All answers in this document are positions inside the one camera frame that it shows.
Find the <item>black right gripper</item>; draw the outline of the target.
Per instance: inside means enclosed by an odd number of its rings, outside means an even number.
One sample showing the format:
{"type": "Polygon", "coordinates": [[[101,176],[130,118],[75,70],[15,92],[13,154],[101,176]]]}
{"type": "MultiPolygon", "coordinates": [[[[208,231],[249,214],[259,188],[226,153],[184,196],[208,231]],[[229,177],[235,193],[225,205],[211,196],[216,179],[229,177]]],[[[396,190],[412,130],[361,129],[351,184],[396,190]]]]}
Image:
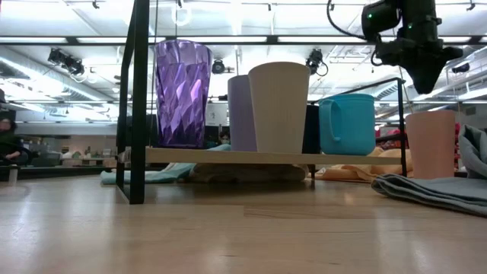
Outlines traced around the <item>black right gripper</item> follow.
{"type": "Polygon", "coordinates": [[[376,57],[384,65],[398,65],[406,69],[418,94],[430,94],[443,67],[462,56],[461,48],[444,47],[443,40],[417,43],[397,38],[376,45],[376,57]]]}

